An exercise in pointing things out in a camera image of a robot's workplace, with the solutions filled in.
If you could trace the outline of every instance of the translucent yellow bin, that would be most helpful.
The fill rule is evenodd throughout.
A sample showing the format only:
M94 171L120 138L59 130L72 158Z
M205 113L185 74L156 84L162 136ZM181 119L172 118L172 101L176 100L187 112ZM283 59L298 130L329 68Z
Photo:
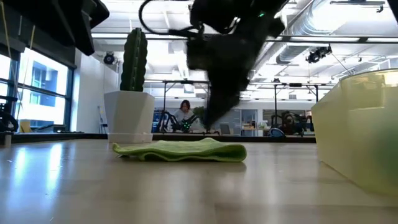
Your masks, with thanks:
M318 157L365 190L398 195L398 70L342 79L312 107Z

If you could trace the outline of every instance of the white planter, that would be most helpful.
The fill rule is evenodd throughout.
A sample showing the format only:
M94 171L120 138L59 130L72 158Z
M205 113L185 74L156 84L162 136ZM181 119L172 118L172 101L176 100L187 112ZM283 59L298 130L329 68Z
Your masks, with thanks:
M105 93L108 141L148 143L152 141L155 98L148 93L114 91Z

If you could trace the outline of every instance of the person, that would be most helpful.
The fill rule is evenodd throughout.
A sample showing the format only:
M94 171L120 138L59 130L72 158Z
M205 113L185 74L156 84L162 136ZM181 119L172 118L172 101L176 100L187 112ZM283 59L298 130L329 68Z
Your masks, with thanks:
M191 111L190 102L188 100L183 100L180 105L180 109L175 112L174 116L178 122L181 122L183 119L188 120L192 117L193 112Z

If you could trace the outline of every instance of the folded microfiber towel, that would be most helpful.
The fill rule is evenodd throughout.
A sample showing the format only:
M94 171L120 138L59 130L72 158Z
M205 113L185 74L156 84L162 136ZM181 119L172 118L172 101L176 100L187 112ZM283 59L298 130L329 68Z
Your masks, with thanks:
M158 141L145 146L120 147L113 144L113 151L124 156L137 156L141 161L156 158L169 162L184 159L242 162L246 158L244 146L225 144L212 138L194 142Z

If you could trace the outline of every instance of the table surface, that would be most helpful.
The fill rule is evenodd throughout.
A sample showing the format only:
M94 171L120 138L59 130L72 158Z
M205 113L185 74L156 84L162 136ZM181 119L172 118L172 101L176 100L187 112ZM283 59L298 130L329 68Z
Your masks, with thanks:
M121 159L106 140L0 149L0 223L398 223L398 201L319 163L315 144L244 144L243 163Z

